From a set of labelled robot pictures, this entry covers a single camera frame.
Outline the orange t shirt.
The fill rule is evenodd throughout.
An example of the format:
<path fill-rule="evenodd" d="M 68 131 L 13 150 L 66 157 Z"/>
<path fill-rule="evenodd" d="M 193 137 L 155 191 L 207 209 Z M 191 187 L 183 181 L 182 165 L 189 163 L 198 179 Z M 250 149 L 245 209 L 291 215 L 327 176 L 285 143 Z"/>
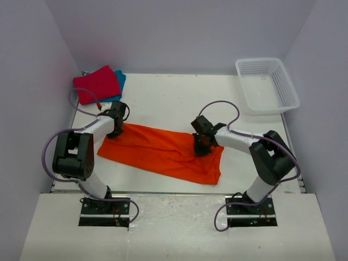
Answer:
<path fill-rule="evenodd" d="M 218 184 L 223 147 L 213 147 L 210 154 L 198 157 L 192 134 L 130 123 L 123 130 L 116 138 L 105 138 L 97 155 L 164 176 L 198 184 Z"/>

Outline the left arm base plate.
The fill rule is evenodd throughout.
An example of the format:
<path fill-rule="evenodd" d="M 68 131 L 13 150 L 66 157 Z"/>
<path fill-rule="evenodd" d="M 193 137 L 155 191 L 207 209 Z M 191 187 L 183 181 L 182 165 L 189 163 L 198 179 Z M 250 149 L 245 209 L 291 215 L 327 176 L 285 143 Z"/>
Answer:
<path fill-rule="evenodd" d="M 125 227 L 130 224 L 129 203 L 104 202 L 91 198 L 81 198 L 80 227 Z"/>

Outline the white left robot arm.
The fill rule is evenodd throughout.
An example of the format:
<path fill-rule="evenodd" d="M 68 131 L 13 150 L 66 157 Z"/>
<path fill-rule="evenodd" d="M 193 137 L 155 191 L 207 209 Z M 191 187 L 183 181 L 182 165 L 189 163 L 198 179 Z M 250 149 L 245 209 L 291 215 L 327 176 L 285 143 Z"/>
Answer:
<path fill-rule="evenodd" d="M 69 129 L 57 135 L 52 170 L 64 182 L 76 183 L 102 214 L 112 210 L 111 190 L 94 171 L 94 145 L 104 138 L 114 139 L 124 132 L 124 121 L 130 113 L 129 106 L 117 101 L 96 119 L 80 129 Z"/>

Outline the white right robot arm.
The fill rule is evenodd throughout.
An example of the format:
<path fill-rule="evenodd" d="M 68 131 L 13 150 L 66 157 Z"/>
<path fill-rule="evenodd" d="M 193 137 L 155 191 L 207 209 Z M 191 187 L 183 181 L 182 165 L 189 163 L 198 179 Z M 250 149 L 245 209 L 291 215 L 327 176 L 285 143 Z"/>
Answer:
<path fill-rule="evenodd" d="M 228 147 L 251 156 L 257 178 L 243 193 L 239 205 L 250 214 L 262 207 L 262 202 L 282 183 L 295 167 L 297 160 L 280 135 L 270 130 L 265 134 L 229 129 L 224 123 L 213 125 L 203 115 L 191 123 L 195 130 L 194 152 L 202 157 L 212 153 L 213 147 Z"/>

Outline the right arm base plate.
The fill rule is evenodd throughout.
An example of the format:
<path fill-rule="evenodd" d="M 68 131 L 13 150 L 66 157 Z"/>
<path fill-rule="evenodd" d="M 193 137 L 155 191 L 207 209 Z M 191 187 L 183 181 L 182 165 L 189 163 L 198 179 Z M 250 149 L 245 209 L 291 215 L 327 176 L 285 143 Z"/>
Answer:
<path fill-rule="evenodd" d="M 276 227 L 277 219 L 274 203 L 268 197 L 256 207 L 228 205 L 227 224 L 233 227 Z"/>

